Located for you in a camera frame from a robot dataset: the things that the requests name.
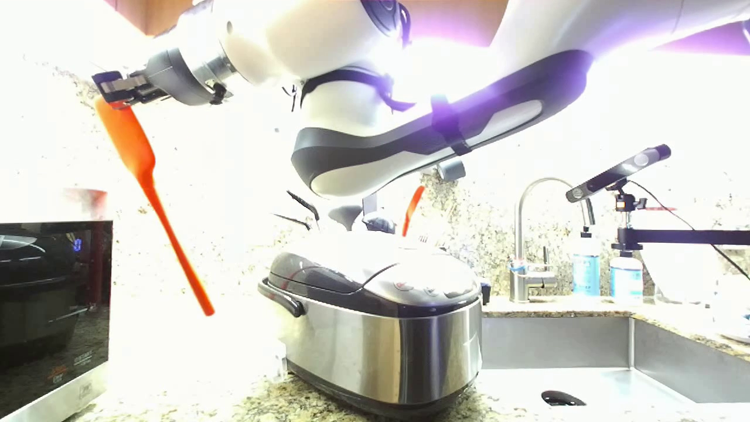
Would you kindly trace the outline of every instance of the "soap dispenser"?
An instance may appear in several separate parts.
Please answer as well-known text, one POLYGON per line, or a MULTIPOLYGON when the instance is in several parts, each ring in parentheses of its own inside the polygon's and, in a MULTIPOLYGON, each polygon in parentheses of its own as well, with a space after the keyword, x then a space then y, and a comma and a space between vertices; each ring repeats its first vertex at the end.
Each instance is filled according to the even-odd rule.
POLYGON ((643 302, 643 263, 630 252, 609 261, 609 289, 614 302, 643 302))
POLYGON ((597 299, 599 296, 599 246, 591 231, 583 227, 573 254, 573 296, 597 299))

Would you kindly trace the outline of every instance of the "kitchen counter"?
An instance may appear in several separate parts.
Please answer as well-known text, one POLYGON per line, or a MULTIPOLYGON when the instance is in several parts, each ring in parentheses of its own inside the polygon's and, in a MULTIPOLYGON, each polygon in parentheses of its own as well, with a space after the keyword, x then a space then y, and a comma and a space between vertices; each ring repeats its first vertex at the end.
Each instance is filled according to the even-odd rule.
MULTIPOLYGON (((104 421, 341 421, 371 417, 341 405, 285 376, 276 341, 274 312, 264 300, 221 299, 219 314, 207 320, 189 299, 132 300, 113 317, 111 389, 76 422, 104 421)), ((696 309, 684 308, 616 308, 607 302, 493 302, 487 317, 574 317, 632 314, 679 336, 720 347, 750 362, 750 347, 713 336, 696 309)), ((740 421, 747 409, 700 405, 700 411, 663 409, 522 409, 493 395, 479 378, 441 421, 740 421)))

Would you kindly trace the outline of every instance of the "rice cooker lid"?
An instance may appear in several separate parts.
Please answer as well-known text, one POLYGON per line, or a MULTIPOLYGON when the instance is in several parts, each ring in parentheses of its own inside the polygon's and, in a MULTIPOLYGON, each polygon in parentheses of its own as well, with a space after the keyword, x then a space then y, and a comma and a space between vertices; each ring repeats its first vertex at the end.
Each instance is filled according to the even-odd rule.
POLYGON ((276 255, 270 279, 278 290, 385 317, 431 317, 480 296, 474 272, 424 245, 393 234, 312 237, 276 255))

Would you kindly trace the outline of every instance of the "black appliance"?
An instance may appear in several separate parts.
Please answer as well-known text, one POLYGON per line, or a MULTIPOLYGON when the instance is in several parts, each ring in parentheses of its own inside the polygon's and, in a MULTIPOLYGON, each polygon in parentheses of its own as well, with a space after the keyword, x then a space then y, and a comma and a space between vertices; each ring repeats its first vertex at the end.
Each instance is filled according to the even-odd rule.
POLYGON ((0 224, 0 421, 65 421, 106 382, 113 224, 0 224))

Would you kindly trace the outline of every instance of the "kitchen sink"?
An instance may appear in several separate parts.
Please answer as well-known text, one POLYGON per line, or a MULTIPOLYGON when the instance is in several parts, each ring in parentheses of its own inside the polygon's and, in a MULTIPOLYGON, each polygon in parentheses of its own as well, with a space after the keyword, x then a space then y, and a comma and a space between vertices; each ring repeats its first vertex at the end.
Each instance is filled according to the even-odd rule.
POLYGON ((630 314, 483 322, 483 392, 521 405, 750 403, 750 362, 630 314))

